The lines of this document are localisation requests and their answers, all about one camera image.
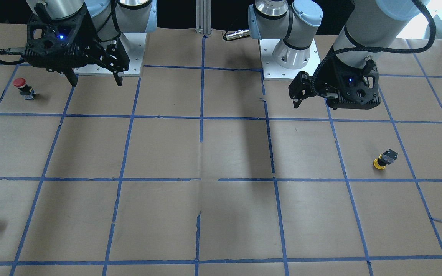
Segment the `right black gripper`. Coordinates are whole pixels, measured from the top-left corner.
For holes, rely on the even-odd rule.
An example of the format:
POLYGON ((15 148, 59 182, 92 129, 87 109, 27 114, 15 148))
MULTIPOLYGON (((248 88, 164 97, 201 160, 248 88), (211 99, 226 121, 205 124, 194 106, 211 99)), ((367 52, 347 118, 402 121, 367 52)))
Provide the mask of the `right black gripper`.
POLYGON ((63 73, 72 86, 78 76, 73 68, 96 64, 113 73, 117 86, 123 84, 123 72, 129 68, 129 57, 117 39, 108 46, 100 39, 88 11, 45 23, 32 15, 27 24, 27 43, 21 55, 31 66, 63 73))

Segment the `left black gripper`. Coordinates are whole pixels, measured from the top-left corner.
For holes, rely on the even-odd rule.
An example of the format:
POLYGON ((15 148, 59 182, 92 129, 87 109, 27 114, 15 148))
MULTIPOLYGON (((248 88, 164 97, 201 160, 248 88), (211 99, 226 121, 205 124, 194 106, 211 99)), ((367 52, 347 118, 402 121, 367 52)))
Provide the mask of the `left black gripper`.
POLYGON ((372 56, 365 58, 363 68, 351 67, 334 56, 318 72, 315 92, 311 90, 313 79, 314 76, 300 71, 289 84, 288 94, 295 109, 303 100, 314 96, 325 98, 326 105, 333 110, 370 110, 382 103, 378 91, 379 74, 372 56))

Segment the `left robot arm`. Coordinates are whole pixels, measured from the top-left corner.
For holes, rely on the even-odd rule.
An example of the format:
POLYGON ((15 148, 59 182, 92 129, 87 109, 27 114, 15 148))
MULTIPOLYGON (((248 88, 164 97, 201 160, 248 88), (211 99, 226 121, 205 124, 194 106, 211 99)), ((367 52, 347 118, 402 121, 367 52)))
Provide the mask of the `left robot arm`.
POLYGON ((312 0, 256 0, 248 9, 250 36, 276 39, 276 63, 299 72, 288 86, 293 107, 319 96, 334 110, 370 110, 381 104, 378 92, 381 53, 415 54, 432 47, 437 28, 427 0, 363 0, 351 12, 337 39, 313 74, 302 70, 324 12, 312 0), (429 39, 415 49, 391 48, 391 43, 418 14, 428 21, 429 39))

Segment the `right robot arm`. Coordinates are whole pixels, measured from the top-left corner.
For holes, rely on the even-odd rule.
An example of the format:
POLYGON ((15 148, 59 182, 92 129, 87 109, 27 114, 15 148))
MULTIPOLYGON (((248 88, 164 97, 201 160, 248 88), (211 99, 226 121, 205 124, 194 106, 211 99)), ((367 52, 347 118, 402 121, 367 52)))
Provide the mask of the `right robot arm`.
POLYGON ((157 27, 155 0, 28 0, 23 60, 65 75, 72 86, 75 68, 89 64, 112 73, 118 86, 129 70, 125 33, 152 33, 157 27))

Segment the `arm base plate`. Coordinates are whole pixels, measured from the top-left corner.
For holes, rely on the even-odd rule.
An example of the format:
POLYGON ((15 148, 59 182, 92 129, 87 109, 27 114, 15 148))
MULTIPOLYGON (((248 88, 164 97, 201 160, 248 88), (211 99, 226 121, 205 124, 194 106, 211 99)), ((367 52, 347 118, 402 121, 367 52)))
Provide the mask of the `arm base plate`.
MULTIPOLYGON (((140 77, 143 68, 144 52, 146 49, 147 33, 123 33, 121 42, 130 59, 129 69, 123 73, 124 77, 140 77)), ((82 68, 75 68, 75 74, 80 76, 113 76, 113 74, 96 64, 88 64, 82 68)))
POLYGON ((320 63, 318 49, 315 40, 312 41, 310 46, 309 58, 307 58, 306 64, 303 68, 288 69, 280 66, 277 63, 275 57, 272 56, 272 52, 277 46, 277 39, 264 39, 259 40, 260 58, 264 72, 264 78, 266 80, 274 81, 290 81, 300 71, 307 72, 310 76, 314 74, 314 70, 320 63))

